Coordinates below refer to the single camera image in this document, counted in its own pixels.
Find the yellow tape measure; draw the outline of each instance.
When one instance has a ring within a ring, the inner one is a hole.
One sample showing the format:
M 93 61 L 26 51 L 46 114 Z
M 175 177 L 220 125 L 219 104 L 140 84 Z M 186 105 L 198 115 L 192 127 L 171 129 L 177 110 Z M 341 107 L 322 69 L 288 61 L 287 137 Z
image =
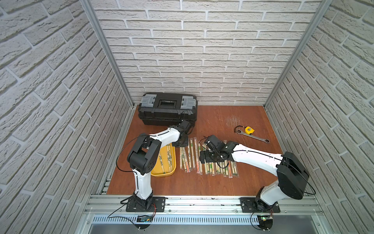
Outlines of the yellow tape measure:
M 253 128 L 251 128 L 250 126 L 246 127 L 245 128 L 245 133 L 246 134 L 252 134 L 255 130 Z

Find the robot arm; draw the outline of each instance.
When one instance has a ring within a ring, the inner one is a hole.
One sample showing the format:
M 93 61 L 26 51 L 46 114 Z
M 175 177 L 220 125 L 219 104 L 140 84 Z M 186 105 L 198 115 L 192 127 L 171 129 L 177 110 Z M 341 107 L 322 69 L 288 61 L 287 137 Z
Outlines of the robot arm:
M 156 164 L 160 148 L 173 143 L 175 147 L 185 147 L 191 125 L 187 121 L 171 126 L 167 130 L 138 138 L 127 161 L 135 173 L 136 202 L 145 209 L 151 205 L 153 196 L 150 172 Z M 294 154 L 271 154 L 251 149 L 237 142 L 224 144 L 216 136 L 211 135 L 205 140 L 210 150 L 200 152 L 201 163 L 223 162 L 231 160 L 243 162 L 261 168 L 278 177 L 271 185 L 262 187 L 255 199 L 255 207 L 264 212 L 278 200 L 286 197 L 302 199 L 309 173 Z

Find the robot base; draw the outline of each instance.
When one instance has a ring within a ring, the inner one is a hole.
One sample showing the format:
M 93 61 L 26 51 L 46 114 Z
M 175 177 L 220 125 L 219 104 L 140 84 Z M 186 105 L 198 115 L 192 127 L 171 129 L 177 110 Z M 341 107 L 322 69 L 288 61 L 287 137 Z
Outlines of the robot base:
M 166 197 L 151 197 L 150 201 L 145 202 L 145 200 L 134 196 L 127 202 L 126 212 L 153 212 L 153 203 L 156 206 L 156 212 L 164 212 L 165 199 Z

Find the toolbox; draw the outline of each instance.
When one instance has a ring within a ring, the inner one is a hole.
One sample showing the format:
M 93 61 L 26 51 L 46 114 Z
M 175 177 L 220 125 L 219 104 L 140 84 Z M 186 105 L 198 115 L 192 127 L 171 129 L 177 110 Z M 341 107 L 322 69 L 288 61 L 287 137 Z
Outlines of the toolbox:
M 140 101 L 138 113 L 145 125 L 177 125 L 183 119 L 195 126 L 196 96 L 162 92 L 146 93 Z

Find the wrench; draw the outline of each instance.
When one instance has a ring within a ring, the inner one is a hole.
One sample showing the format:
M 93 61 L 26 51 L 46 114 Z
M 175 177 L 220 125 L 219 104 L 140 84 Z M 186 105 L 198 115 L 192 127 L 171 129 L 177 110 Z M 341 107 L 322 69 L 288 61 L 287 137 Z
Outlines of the wrench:
M 261 141 L 263 141 L 263 142 L 265 142 L 265 143 L 270 143 L 270 141 L 269 141 L 268 139 L 262 139 L 262 138 L 259 138 L 259 137 L 253 136 L 253 135 L 246 134 L 246 133 L 244 133 L 244 132 L 243 132 L 242 130 L 240 130 L 240 129 L 236 130 L 236 133 L 237 133 L 237 134 L 242 134 L 242 135 L 245 135 L 245 136 L 247 136 L 247 137 L 251 137 L 251 138 L 257 139 L 257 140 L 261 140 Z

